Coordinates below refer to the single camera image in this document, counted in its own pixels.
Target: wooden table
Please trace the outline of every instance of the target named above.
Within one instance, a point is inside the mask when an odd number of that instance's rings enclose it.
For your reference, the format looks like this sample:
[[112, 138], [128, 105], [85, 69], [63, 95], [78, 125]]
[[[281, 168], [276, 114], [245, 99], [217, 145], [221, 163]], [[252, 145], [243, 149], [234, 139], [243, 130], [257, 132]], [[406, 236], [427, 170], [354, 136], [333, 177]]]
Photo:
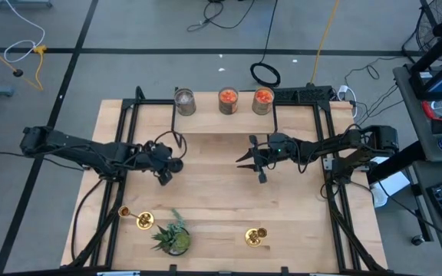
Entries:
[[[170, 264], [176, 264], [179, 271], [278, 272], [287, 266], [291, 272], [337, 272], [328, 204], [319, 193], [324, 182], [321, 163], [311, 163], [302, 175], [293, 162], [278, 163], [274, 170], [266, 170], [269, 181], [259, 184], [257, 174], [237, 169], [235, 160], [250, 147], [247, 134], [273, 131], [272, 114], [259, 116], [251, 111], [253, 93], [241, 93], [239, 110], [230, 116], [218, 111], [215, 93], [196, 93], [195, 97], [194, 115], [176, 115], [176, 130], [184, 133], [188, 143], [183, 170], [174, 174], [166, 186], [160, 186], [151, 172], [127, 175], [124, 205], [134, 213], [152, 212], [155, 226], [142, 231], [134, 218], [121, 218], [112, 268], [166, 271]], [[102, 102], [94, 141], [114, 141], [120, 106], [121, 100]], [[353, 123], [351, 105], [347, 102], [332, 102], [331, 114], [336, 133], [344, 132]], [[141, 105], [134, 142], [154, 140], [169, 130], [171, 117], [170, 105]], [[277, 119], [279, 132], [301, 140], [317, 140], [311, 107], [277, 107]], [[322, 126], [328, 134], [323, 112]], [[183, 151], [177, 149], [172, 135], [162, 141], [173, 147], [174, 156]], [[367, 185], [362, 172], [355, 172], [352, 178]], [[77, 205], [96, 182], [94, 172], [84, 173]], [[350, 185], [347, 190], [355, 234], [375, 260], [386, 267], [369, 191]], [[104, 185], [83, 205], [78, 219], [76, 253], [96, 230], [103, 191]], [[192, 235], [189, 251], [180, 257], [151, 249], [156, 244], [151, 239], [157, 232], [156, 225], [165, 227], [173, 221], [172, 208], [186, 219], [186, 228]], [[250, 248], [244, 234], [249, 228], [258, 227], [266, 228], [268, 237], [262, 246]], [[343, 232], [341, 235], [347, 267], [351, 268], [347, 238]], [[108, 234], [103, 242], [108, 242]], [[71, 262], [70, 244], [71, 229], [62, 264]], [[104, 245], [99, 264], [104, 262], [107, 247]]]

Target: gray floor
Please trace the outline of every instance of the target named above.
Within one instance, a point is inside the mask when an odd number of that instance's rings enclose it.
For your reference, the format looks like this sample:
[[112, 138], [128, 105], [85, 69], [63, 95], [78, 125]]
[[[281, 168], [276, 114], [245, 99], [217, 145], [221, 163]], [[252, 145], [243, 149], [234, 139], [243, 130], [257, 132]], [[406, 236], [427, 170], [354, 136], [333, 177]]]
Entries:
[[[188, 33], [185, 28], [201, 20], [204, 0], [100, 0], [84, 46], [86, 48], [262, 48], [273, 1], [258, 0], [246, 20], [236, 29], [209, 26]], [[45, 44], [72, 48], [76, 44], [91, 0], [54, 1], [53, 9], [19, 8], [22, 15], [46, 29]], [[243, 14], [249, 2], [228, 0], [219, 22], [230, 25]], [[280, 1], [272, 29], [270, 48], [311, 49], [318, 47], [332, 9], [333, 0]], [[325, 49], [396, 51], [414, 29], [418, 0], [342, 1], [325, 42]], [[0, 47], [21, 39], [39, 39], [39, 30], [0, 9]], [[417, 49], [411, 44], [410, 49]], [[13, 78], [0, 62], [0, 84], [16, 89], [13, 97], [0, 97], [0, 151], [17, 153], [26, 126], [45, 125], [68, 67], [70, 54], [46, 54], [41, 72], [44, 92]], [[322, 56], [315, 83], [336, 89], [344, 76], [377, 57]], [[149, 98], [169, 98], [174, 87], [218, 90], [226, 85], [240, 90], [256, 85], [249, 66], [258, 55], [181, 54], [120, 55], [82, 54], [72, 77], [56, 128], [91, 138], [103, 99], [132, 97], [140, 85]], [[311, 77], [314, 56], [273, 55], [266, 62], [282, 75], [281, 87], [303, 86]], [[373, 103], [393, 85], [391, 70], [405, 58], [379, 61], [380, 80], [364, 71], [349, 77], [358, 100]], [[38, 57], [18, 63], [33, 75]], [[382, 104], [401, 100], [395, 92]], [[417, 138], [403, 104], [371, 118], [365, 125], [389, 124], [398, 129], [401, 147]], [[31, 160], [0, 156], [0, 248], [25, 185]], [[24, 221], [9, 258], [6, 272], [57, 268], [78, 193], [81, 173], [45, 163], [38, 175]], [[410, 202], [407, 191], [399, 198]], [[388, 265], [403, 273], [442, 275], [442, 251], [437, 243], [414, 247], [411, 236], [419, 232], [414, 218], [389, 204], [377, 211]]]

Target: brass object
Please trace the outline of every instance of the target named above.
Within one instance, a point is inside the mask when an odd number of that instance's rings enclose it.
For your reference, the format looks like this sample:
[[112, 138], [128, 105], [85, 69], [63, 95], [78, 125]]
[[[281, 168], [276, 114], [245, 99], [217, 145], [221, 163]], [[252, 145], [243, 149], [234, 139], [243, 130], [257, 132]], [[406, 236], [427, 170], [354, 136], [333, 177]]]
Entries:
[[136, 225], [141, 230], [147, 230], [153, 226], [154, 217], [150, 212], [142, 212], [139, 215], [132, 214], [127, 206], [122, 206], [119, 209], [120, 217], [133, 216], [136, 218]]
[[245, 241], [249, 247], [257, 247], [262, 244], [262, 240], [267, 237], [267, 229], [252, 228], [245, 233]]

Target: table leg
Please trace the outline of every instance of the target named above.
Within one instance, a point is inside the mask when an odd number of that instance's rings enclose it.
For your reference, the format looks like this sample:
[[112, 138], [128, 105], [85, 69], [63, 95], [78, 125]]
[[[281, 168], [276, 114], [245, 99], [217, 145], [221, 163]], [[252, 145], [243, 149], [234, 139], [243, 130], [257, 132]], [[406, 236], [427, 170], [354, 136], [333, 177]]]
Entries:
[[424, 150], [421, 142], [416, 141], [410, 146], [406, 147], [399, 153], [395, 153], [392, 157], [385, 160], [383, 163], [376, 166], [368, 173], [370, 183], [385, 179], [392, 174], [405, 169], [412, 165], [413, 161], [425, 160]]

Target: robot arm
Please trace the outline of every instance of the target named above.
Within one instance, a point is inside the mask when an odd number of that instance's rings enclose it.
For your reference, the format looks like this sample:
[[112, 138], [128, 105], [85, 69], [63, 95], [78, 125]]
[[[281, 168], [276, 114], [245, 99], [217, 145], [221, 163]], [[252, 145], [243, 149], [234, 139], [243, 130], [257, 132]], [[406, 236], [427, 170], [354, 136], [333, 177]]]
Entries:
[[[274, 133], [266, 143], [258, 143], [250, 136], [253, 147], [236, 162], [253, 157], [254, 164], [241, 165], [239, 168], [253, 169], [259, 173], [259, 181], [267, 181], [263, 167], [290, 159], [299, 165], [316, 161], [320, 156], [337, 153], [341, 150], [356, 149], [345, 158], [332, 161], [332, 176], [338, 181], [348, 182], [352, 171], [366, 165], [376, 156], [391, 156], [398, 151], [397, 131], [391, 126], [369, 126], [364, 129], [347, 129], [343, 134], [319, 142], [291, 138], [283, 133]], [[268, 149], [259, 149], [267, 144]]]
[[53, 154], [94, 169], [101, 179], [117, 181], [121, 172], [151, 171], [162, 186], [171, 179], [171, 173], [183, 168], [182, 160], [172, 158], [172, 149], [162, 143], [147, 141], [144, 145], [128, 143], [97, 143], [70, 136], [46, 126], [26, 127], [20, 143], [23, 154], [38, 157]]

